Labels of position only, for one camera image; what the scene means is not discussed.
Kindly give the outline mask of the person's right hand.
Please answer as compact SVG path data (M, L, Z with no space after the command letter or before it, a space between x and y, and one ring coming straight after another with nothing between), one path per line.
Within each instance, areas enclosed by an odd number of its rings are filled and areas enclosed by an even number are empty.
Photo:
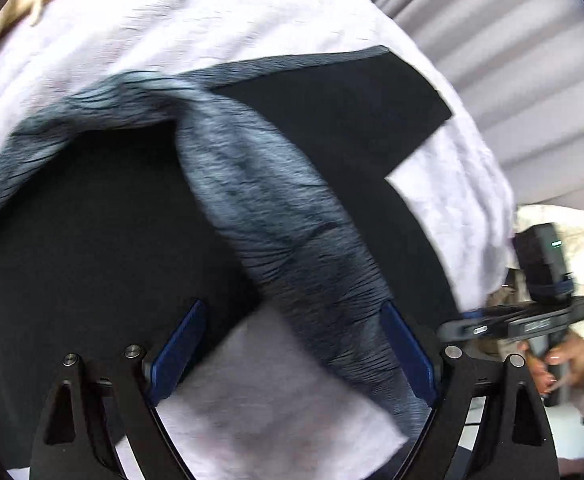
M527 341L519 342L516 348L526 357L536 389L542 396L566 385L584 386L584 339L576 333L569 332L562 343L550 349L542 359L534 356ZM550 366L563 364L568 370L561 378L550 372Z

